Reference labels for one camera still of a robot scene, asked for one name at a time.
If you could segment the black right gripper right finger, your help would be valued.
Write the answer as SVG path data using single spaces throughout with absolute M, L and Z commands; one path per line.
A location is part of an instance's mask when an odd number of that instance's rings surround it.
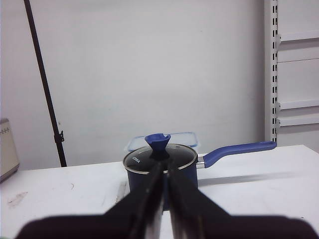
M 168 198 L 175 239 L 317 239 L 312 226 L 284 216 L 232 216 L 173 164 L 167 166 Z

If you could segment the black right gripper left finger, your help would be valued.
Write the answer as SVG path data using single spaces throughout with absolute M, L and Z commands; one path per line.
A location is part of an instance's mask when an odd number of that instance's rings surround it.
M 163 165 L 102 215 L 56 216 L 26 224 L 18 239 L 158 239 L 163 212 Z

